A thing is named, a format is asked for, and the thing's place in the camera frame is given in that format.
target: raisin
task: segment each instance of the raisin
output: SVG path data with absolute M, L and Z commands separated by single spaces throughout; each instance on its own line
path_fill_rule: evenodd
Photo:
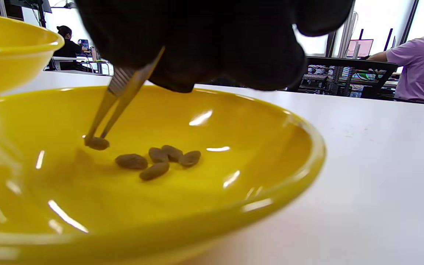
M 167 153 L 156 147 L 150 148 L 150 150 L 148 150 L 148 155 L 152 159 L 153 163 L 162 163 L 169 161 Z
M 170 145 L 164 145 L 161 149 L 168 155 L 171 162 L 177 162 L 183 156 L 181 150 Z
M 148 167 L 148 161 L 137 154 L 120 155 L 116 158 L 116 163 L 128 169 L 145 169 Z
M 153 164 L 153 166 L 140 173 L 140 178 L 145 181 L 152 180 L 165 174 L 169 169 L 170 164 L 165 162 Z
M 111 146 L 111 144 L 104 138 L 93 137 L 93 139 L 91 139 L 91 141 L 89 141 L 86 146 L 94 150 L 102 151 L 106 150 L 109 146 Z
M 182 166 L 194 166 L 195 164 L 197 164 L 199 162 L 199 158 L 201 158 L 201 153 L 200 151 L 192 151 L 189 153 L 185 153 L 180 159 L 179 159 L 179 163 Z

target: metal tweezers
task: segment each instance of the metal tweezers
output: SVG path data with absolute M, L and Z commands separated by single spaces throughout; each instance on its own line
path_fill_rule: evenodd
M 89 129 L 88 134 L 86 134 L 84 137 L 84 144 L 86 146 L 92 141 L 94 134 L 96 133 L 96 130 L 103 121 L 104 117 L 106 117 L 109 110 L 119 99 L 119 104 L 112 114 L 111 119 L 109 119 L 107 122 L 107 125 L 101 134 L 101 138 L 105 138 L 107 136 L 112 126 L 119 119 L 125 108 L 140 91 L 143 83 L 150 78 L 150 75 L 153 70 L 155 70 L 156 64 L 160 60 L 164 50 L 165 48 L 162 47 L 153 62 L 147 64 L 140 70 L 133 70 L 125 67 L 115 69 L 114 76 L 112 77 L 112 80 L 107 87 L 104 98 L 102 99 L 101 105 L 99 106 L 91 128 Z

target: gloved hand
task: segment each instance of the gloved hand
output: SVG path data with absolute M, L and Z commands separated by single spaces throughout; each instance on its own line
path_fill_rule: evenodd
M 226 75 L 247 87 L 296 86 L 307 69 L 292 24 L 306 36 L 338 29 L 354 0 L 76 0 L 101 56 L 141 68 L 162 46 L 150 81 L 175 92 Z

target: monitor screen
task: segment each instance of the monitor screen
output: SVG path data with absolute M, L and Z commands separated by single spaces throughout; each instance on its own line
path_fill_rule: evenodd
M 371 52 L 372 43 L 374 40 L 350 40 L 350 45 L 348 47 L 348 53 L 346 57 L 353 58 L 354 50 L 356 45 L 360 44 L 360 50 L 358 52 L 358 58 L 366 57 Z

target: yellow plastic bowl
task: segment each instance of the yellow plastic bowl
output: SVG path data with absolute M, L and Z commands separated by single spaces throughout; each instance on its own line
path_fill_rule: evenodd
M 0 17 L 0 92 L 33 79 L 63 44 L 57 33 Z
M 325 158 L 317 131 L 284 109 L 158 87 L 139 93 L 111 147 L 95 151 L 82 137 L 104 92 L 0 98 L 0 264 L 175 264 L 290 203 Z M 202 158 L 148 182 L 114 163 L 165 144 Z

